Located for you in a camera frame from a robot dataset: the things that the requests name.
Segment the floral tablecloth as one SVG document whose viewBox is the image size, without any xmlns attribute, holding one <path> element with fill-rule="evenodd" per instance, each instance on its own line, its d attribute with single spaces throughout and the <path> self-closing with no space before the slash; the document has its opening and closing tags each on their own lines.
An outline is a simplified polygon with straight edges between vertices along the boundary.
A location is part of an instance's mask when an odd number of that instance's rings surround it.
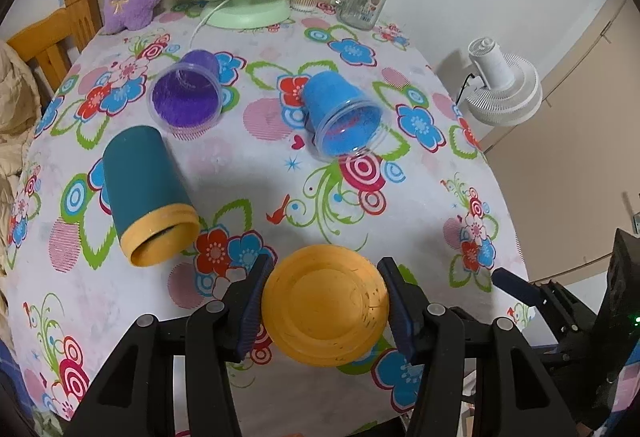
<svg viewBox="0 0 640 437">
<path fill-rule="evenodd" d="M 94 38 L 12 179 L 2 287 L 18 387 L 40 435 L 60 433 L 137 316 L 189 315 L 262 254 L 332 243 L 371 261 L 390 256 L 435 301 L 482 320 L 532 319 L 490 282 L 496 267 L 525 270 L 497 179 L 468 120 L 396 26 L 357 32 L 319 9 L 224 31 L 200 28 L 201 11 L 178 6 L 141 31 Z M 215 126 L 165 138 L 198 236 L 175 258 L 136 267 L 119 246 L 103 153 L 127 128 L 153 124 L 152 86 L 190 48 L 215 55 L 224 92 Z M 386 134 L 360 159 L 314 150 L 300 95 L 323 71 L 383 109 Z"/>
</svg>

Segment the orange plastic cup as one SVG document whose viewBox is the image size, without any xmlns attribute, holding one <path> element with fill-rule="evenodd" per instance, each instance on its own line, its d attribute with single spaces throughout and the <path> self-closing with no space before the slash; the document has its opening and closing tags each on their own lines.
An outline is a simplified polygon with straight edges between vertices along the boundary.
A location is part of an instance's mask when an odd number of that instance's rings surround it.
<svg viewBox="0 0 640 437">
<path fill-rule="evenodd" d="M 291 359 L 334 368 L 362 358 L 390 314 L 382 275 L 362 255 L 317 244 L 288 255 L 262 291 L 262 324 Z"/>
</svg>

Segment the white clip fan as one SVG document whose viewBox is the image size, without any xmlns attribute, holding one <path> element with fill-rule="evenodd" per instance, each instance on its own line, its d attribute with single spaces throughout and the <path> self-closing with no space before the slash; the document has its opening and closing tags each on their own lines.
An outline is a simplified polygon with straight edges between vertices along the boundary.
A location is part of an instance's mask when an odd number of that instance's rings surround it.
<svg viewBox="0 0 640 437">
<path fill-rule="evenodd" d="M 531 119 L 542 102 L 541 79 L 525 58 L 503 53 L 489 36 L 472 41 L 468 55 L 475 72 L 456 99 L 478 122 L 492 127 L 518 126 Z"/>
</svg>

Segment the teal cup with yellow rim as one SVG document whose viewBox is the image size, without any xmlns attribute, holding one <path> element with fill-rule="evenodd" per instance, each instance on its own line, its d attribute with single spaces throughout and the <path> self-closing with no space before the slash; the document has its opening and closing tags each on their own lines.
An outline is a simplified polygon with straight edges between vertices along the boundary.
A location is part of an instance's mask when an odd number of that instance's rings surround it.
<svg viewBox="0 0 640 437">
<path fill-rule="evenodd" d="M 196 241 L 200 217 L 156 128 L 120 132 L 102 162 L 119 245 L 131 265 L 163 263 Z"/>
</svg>

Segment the beige cabinet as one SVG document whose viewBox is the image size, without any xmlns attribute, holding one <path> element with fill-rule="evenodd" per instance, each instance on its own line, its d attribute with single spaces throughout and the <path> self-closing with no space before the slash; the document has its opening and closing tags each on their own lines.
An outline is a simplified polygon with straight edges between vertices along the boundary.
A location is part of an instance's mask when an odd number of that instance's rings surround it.
<svg viewBox="0 0 640 437">
<path fill-rule="evenodd" d="M 614 232 L 639 229 L 639 11 L 607 0 L 542 81 L 527 122 L 480 142 L 530 280 L 605 271 Z"/>
</svg>

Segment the purple plastic cup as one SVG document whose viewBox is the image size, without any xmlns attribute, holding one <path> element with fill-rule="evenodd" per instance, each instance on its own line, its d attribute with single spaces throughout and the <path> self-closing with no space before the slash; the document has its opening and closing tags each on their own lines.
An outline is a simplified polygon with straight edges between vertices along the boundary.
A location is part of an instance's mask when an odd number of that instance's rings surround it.
<svg viewBox="0 0 640 437">
<path fill-rule="evenodd" d="M 195 49 L 160 72 L 148 95 L 156 124 L 182 140 L 198 138 L 212 128 L 222 109 L 218 70 L 213 53 Z"/>
</svg>

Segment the beige puffer jacket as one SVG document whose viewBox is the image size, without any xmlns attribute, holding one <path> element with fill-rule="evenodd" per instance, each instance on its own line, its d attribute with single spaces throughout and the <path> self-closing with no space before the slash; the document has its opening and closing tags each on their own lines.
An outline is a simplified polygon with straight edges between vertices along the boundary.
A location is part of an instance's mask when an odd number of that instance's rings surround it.
<svg viewBox="0 0 640 437">
<path fill-rule="evenodd" d="M 1 273 L 9 269 L 9 227 L 18 176 L 41 119 L 40 93 L 30 67 L 5 41 L 0 52 Z"/>
</svg>

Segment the blue plastic cup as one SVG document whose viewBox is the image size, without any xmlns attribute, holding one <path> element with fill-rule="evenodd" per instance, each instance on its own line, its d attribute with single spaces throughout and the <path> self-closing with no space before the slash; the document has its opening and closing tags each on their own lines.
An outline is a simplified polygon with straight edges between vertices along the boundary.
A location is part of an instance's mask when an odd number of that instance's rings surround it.
<svg viewBox="0 0 640 437">
<path fill-rule="evenodd" d="M 359 156 L 372 149 L 383 134 L 383 109 L 337 72 L 311 76 L 302 99 L 322 156 Z"/>
</svg>

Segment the wooden chair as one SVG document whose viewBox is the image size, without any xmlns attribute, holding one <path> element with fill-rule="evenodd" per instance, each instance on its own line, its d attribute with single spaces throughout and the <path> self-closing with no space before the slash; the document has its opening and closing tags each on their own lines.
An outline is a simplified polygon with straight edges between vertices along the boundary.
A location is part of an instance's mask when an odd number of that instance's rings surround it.
<svg viewBox="0 0 640 437">
<path fill-rule="evenodd" d="M 98 0 L 63 1 L 63 7 L 8 41 L 23 61 L 37 62 L 52 90 L 58 89 L 72 66 L 65 41 L 71 38 L 82 52 L 103 27 Z"/>
</svg>

